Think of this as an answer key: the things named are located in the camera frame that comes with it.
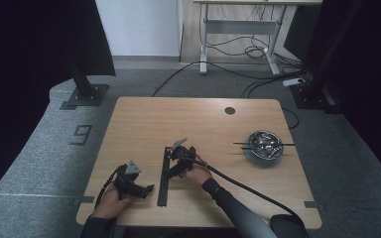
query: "metal bowl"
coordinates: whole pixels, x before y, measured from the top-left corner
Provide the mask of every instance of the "metal bowl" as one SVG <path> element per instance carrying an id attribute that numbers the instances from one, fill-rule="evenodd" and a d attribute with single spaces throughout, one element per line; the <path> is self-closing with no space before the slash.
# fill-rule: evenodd
<path id="1" fill-rule="evenodd" d="M 255 131 L 248 137 L 246 143 L 250 149 L 244 150 L 243 153 L 256 166 L 272 167 L 282 159 L 283 142 L 272 132 Z"/>

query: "black sleeve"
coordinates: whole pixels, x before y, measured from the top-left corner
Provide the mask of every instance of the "black sleeve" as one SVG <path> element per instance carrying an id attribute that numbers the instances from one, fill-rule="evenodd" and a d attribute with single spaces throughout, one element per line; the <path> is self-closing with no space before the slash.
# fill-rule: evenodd
<path id="1" fill-rule="evenodd" d="M 105 238 L 107 221 L 104 218 L 88 217 L 80 238 Z"/>
<path id="2" fill-rule="evenodd" d="M 222 208 L 240 235 L 244 238 L 277 238 L 269 226 L 252 210 L 243 205 L 234 196 L 220 186 L 214 178 L 203 183 L 217 205 Z"/>

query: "person's left hand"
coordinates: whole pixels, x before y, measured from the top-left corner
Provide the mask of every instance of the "person's left hand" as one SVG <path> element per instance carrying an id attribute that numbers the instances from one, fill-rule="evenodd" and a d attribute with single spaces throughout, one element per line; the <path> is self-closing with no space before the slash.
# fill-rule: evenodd
<path id="1" fill-rule="evenodd" d="M 111 219 L 118 216 L 128 205 L 133 201 L 133 197 L 124 197 L 119 200 L 118 192 L 116 187 L 111 184 L 107 190 L 104 192 L 101 198 L 100 204 L 95 207 L 94 212 L 92 212 L 91 217 L 95 218 L 105 218 Z"/>

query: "wooden table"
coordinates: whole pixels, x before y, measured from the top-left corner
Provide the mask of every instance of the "wooden table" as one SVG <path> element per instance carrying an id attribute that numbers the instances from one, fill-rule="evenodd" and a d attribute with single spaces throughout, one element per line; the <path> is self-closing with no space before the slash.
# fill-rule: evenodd
<path id="1" fill-rule="evenodd" d="M 235 35 L 269 35 L 271 40 L 268 48 L 265 48 L 265 56 L 273 74 L 280 74 L 274 56 L 274 48 L 277 43 L 284 14 L 288 5 L 320 5 L 322 0 L 193 0 L 194 3 L 203 5 L 203 25 L 201 28 L 202 46 L 200 50 L 200 73 L 206 74 L 207 61 L 207 34 L 235 34 Z M 208 6 L 210 4 L 227 5 L 278 5 L 281 6 L 276 22 L 271 21 L 229 21 L 209 20 Z"/>
<path id="2" fill-rule="evenodd" d="M 233 115 L 225 113 L 232 107 Z M 319 228 L 314 201 L 295 147 L 286 147 L 282 162 L 273 168 L 253 166 L 240 146 L 252 132 L 268 130 L 284 143 L 293 143 L 280 103 L 273 99 L 121 97 L 114 108 L 84 196 L 94 196 L 120 165 L 133 160 L 142 169 L 135 180 L 141 186 L 154 184 L 146 199 L 137 199 L 119 217 L 122 225 L 229 227 L 232 226 L 200 186 L 185 178 L 172 178 L 167 207 L 157 206 L 165 147 L 182 138 L 184 146 L 211 166 L 292 208 L 308 228 Z M 279 207 L 213 175 L 237 199 L 266 221 L 285 213 Z M 80 205 L 76 220 L 83 224 L 93 203 Z"/>

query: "gray carpet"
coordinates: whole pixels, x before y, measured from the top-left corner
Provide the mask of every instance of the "gray carpet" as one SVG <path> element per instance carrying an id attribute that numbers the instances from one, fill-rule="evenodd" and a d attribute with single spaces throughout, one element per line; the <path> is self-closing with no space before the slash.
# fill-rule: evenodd
<path id="1" fill-rule="evenodd" d="M 0 237 L 78 237 L 78 201 L 85 191 L 116 99 L 151 96 L 175 70 L 122 69 L 117 76 L 90 76 L 110 85 L 99 107 L 60 110 L 74 90 L 72 80 L 55 86 L 40 124 L 0 181 Z M 265 76 L 262 72 L 250 72 Z M 238 98 L 256 81 L 223 70 L 202 76 L 189 69 L 156 96 Z M 381 165 L 343 115 L 297 109 L 278 80 L 257 88 L 252 98 L 275 98 L 295 112 L 291 130 L 322 218 L 311 237 L 381 237 Z M 289 125 L 297 120 L 285 112 Z M 92 125 L 85 145 L 74 136 Z"/>

